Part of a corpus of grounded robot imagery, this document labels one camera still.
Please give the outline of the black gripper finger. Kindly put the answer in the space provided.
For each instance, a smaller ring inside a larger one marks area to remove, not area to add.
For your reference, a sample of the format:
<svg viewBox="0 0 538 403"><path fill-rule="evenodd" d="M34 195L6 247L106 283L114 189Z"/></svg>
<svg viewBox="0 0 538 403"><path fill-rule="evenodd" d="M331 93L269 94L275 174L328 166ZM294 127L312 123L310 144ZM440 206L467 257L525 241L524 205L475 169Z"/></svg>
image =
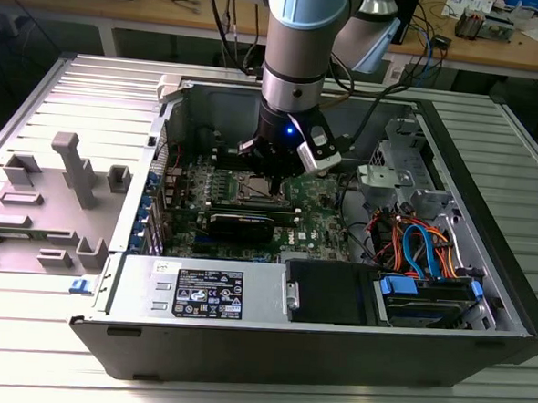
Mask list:
<svg viewBox="0 0 538 403"><path fill-rule="evenodd" d="M283 193L285 187L291 184L291 181L298 176L298 170L282 170L280 172L277 172L274 176L274 195Z"/></svg>
<svg viewBox="0 0 538 403"><path fill-rule="evenodd" d="M272 144L262 137L256 137L241 142L238 155L253 173L266 179L270 194L275 194L275 153Z"/></svg>

